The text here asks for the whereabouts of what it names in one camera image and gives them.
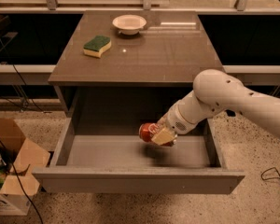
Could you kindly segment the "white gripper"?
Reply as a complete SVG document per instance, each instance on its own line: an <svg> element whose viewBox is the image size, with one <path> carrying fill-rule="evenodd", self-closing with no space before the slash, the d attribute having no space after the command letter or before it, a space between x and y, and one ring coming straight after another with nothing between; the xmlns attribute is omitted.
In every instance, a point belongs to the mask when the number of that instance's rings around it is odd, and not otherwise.
<svg viewBox="0 0 280 224"><path fill-rule="evenodd" d="M175 133L187 134L192 131L196 125L187 122L179 112L178 105L174 104L168 112L164 114L158 121L158 125L166 125L163 128L152 129L151 141L159 146L168 144L175 140Z"/></svg>

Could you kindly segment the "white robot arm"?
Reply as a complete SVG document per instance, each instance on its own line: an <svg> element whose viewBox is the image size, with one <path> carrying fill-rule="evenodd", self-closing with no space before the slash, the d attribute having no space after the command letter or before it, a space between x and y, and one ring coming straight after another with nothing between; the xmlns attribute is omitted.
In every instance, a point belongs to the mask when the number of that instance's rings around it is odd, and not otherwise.
<svg viewBox="0 0 280 224"><path fill-rule="evenodd" d="M157 145L171 143L200 121L225 110L241 114L280 139L280 99L252 91L239 79L210 69L199 73L193 90L154 125L151 141Z"/></svg>

